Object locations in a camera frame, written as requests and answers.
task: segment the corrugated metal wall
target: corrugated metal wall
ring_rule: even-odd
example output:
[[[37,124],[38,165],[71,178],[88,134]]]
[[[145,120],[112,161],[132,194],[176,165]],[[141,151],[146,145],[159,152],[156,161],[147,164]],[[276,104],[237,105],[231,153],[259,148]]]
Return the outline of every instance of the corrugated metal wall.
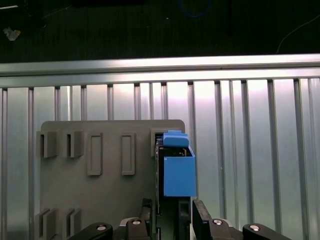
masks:
[[[319,239],[319,78],[2,88],[0,99],[3,240],[28,239],[40,211],[43,122],[148,119],[184,121],[213,217]]]

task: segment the white object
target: white object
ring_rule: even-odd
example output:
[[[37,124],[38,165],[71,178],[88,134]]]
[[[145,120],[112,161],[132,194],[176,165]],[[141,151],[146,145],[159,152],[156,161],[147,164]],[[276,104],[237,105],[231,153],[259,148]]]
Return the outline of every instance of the white object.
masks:
[[[19,35],[21,34],[21,31],[12,30],[10,27],[8,27],[8,28],[3,29],[3,33],[9,39],[9,41],[15,41],[19,37]]]

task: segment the black bracket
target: black bracket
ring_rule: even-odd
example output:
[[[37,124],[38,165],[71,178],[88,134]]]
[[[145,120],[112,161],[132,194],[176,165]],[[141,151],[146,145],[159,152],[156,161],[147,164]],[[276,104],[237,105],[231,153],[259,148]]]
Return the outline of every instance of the black bracket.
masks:
[[[69,240],[151,240],[152,200],[144,198],[139,218],[127,218],[125,225],[113,230],[110,224],[97,222],[87,226]]]
[[[193,229],[197,240],[290,240],[258,223],[247,224],[242,231],[220,218],[212,218],[201,200],[194,200]]]

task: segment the metal sheet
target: metal sheet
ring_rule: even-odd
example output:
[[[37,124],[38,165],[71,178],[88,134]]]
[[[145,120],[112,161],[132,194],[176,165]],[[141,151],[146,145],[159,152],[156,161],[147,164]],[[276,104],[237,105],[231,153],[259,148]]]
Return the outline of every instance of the metal sheet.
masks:
[[[230,82],[221,81],[220,88],[226,217],[233,226],[237,226],[238,213],[236,211],[236,162],[234,154],[234,123],[232,119],[232,96]]]
[[[1,79],[0,87],[9,87],[8,93],[13,90],[10,87],[35,87],[29,94],[33,114],[27,125],[28,136],[33,138],[28,144],[33,148],[36,131],[48,120],[182,119],[196,147],[199,197],[213,217],[227,217],[238,228],[255,221],[293,240],[317,240],[319,56],[19,63],[6,65],[0,74],[17,77]],[[36,76],[25,76],[31,73]],[[60,87],[59,92],[53,86]],[[6,196],[11,187],[6,182],[7,131],[15,122],[9,123],[13,116],[7,116],[7,91],[3,92],[1,191]],[[22,107],[9,105],[8,113]],[[33,161],[30,166],[34,165],[29,197],[33,203],[34,194],[38,213],[39,160],[35,152],[28,151]],[[11,221],[6,202],[7,197],[1,199],[3,230],[7,220]],[[29,211],[32,216],[32,204]]]
[[[198,196],[213,217],[220,217],[215,83],[194,83]]]
[[[161,83],[152,83],[151,95],[151,117],[153,120],[162,119],[162,104],[161,104]]]
[[[309,84],[309,100],[310,100],[310,111],[312,114],[311,125],[313,134],[313,146],[314,146],[314,176],[315,179],[315,201],[320,203],[320,81],[319,78],[312,78],[308,80]],[[320,225],[320,207],[319,204],[316,208],[316,220],[319,234]]]
[[[5,146],[7,139],[7,94],[0,89],[0,238],[6,240],[7,237],[7,148]]]
[[[60,121],[70,121],[71,120],[71,87],[62,86],[60,88],[60,100],[59,100],[59,120]]]
[[[86,119],[108,120],[108,86],[86,86]]]
[[[71,120],[81,120],[81,86],[71,87]]]
[[[303,146],[300,146],[303,150],[303,170],[305,171],[304,176],[306,189],[306,206],[304,211],[306,214],[306,221],[308,223],[308,232],[305,235],[309,236],[310,239],[317,239],[319,237],[319,183],[317,176],[317,164],[319,160],[316,159],[316,148],[315,145],[315,125],[313,119],[313,109],[312,109],[312,98],[310,96],[310,86],[308,79],[300,80],[300,99],[301,101],[301,117],[302,117],[302,137]]]
[[[34,214],[40,212],[40,159],[36,156],[37,132],[41,130],[41,125],[46,121],[55,120],[55,88],[35,87],[33,90],[33,174],[34,174]]]
[[[187,82],[168,82],[168,119],[179,119],[185,124],[185,132],[190,134],[189,95]]]
[[[135,86],[113,85],[114,120],[135,120]]]
[[[281,228],[288,238],[303,239],[293,79],[274,81],[274,103]]]
[[[249,197],[249,161],[248,152],[245,144],[248,142],[245,139],[244,121],[244,104],[243,91],[241,81],[236,80],[231,83],[231,111],[233,114],[233,157],[235,160],[235,226],[241,229],[243,225],[250,223],[249,212],[252,206]]]
[[[249,80],[247,88],[254,221],[274,229],[274,178],[267,80]]]
[[[7,91],[7,239],[28,239],[29,89]]]
[[[150,84],[140,84],[140,109],[141,120],[151,119],[151,101],[150,101]]]

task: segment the black background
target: black background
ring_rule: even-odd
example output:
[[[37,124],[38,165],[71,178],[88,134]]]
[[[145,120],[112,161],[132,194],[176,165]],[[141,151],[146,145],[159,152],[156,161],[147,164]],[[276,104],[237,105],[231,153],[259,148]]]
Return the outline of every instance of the black background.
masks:
[[[285,35],[320,14],[318,0],[212,0],[209,11],[196,18],[186,16],[177,0],[119,0],[104,7],[38,1],[45,28],[19,10],[0,11],[1,29],[21,30],[14,42],[0,32],[0,63],[275,54]],[[208,5],[181,2],[194,15]],[[319,52],[320,18],[289,36],[279,51]]]

